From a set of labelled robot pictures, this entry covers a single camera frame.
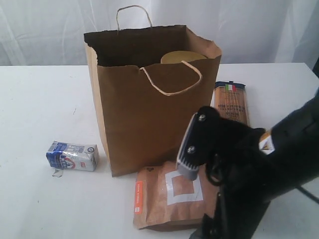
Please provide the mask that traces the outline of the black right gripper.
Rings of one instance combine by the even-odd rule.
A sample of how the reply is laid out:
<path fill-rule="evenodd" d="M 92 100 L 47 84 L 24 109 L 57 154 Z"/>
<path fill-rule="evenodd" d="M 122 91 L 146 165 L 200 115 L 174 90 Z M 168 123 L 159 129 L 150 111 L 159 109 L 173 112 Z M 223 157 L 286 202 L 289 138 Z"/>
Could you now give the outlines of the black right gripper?
<path fill-rule="evenodd" d="M 192 239 L 250 239 L 269 203 L 257 189 L 262 175 L 259 139 L 265 129 L 223 119 L 223 142 L 211 170 L 205 166 L 208 181 L 219 188 L 214 215 L 204 215 Z"/>

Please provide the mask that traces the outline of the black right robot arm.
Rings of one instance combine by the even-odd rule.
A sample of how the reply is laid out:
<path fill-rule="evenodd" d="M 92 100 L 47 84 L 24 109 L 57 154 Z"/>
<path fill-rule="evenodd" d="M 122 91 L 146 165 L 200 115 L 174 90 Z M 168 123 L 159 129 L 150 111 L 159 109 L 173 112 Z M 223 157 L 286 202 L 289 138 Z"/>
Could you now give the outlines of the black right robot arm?
<path fill-rule="evenodd" d="M 270 130 L 224 119 L 201 107 L 189 127 L 186 158 L 204 166 L 218 188 L 215 212 L 204 214 L 193 239 L 250 239 L 270 202 L 319 175 L 319 98 L 313 97 Z"/>

